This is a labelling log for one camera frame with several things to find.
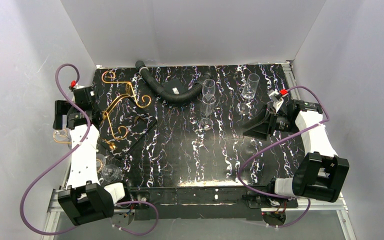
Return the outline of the clear stemmed wine glass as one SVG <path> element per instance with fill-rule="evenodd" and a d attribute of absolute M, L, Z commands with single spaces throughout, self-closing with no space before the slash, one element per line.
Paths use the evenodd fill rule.
<path fill-rule="evenodd" d="M 96 154 L 96 172 L 100 184 L 112 184 L 122 181 L 122 172 L 115 164 L 106 163 L 107 158 L 100 153 Z"/>

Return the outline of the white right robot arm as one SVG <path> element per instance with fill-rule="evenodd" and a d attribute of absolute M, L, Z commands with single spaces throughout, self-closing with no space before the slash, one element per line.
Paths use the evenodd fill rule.
<path fill-rule="evenodd" d="M 293 100 L 286 113 L 276 113 L 266 104 L 242 126 L 244 136 L 266 140 L 275 131 L 297 134 L 304 145 L 304 159 L 293 177 L 273 178 L 264 195 L 278 198 L 305 197 L 334 203 L 342 190 L 350 165 L 333 149 L 325 130 L 319 103 Z"/>

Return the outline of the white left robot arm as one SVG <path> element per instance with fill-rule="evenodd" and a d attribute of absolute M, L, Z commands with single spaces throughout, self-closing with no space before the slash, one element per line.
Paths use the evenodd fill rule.
<path fill-rule="evenodd" d="M 114 215 L 116 203 L 126 196 L 122 181 L 102 186 L 97 173 L 98 127 L 103 120 L 95 93 L 90 86 L 71 87 L 73 107 L 67 100 L 55 101 L 53 129 L 66 130 L 72 147 L 70 173 L 66 189 L 58 193 L 58 203 L 75 226 Z"/>

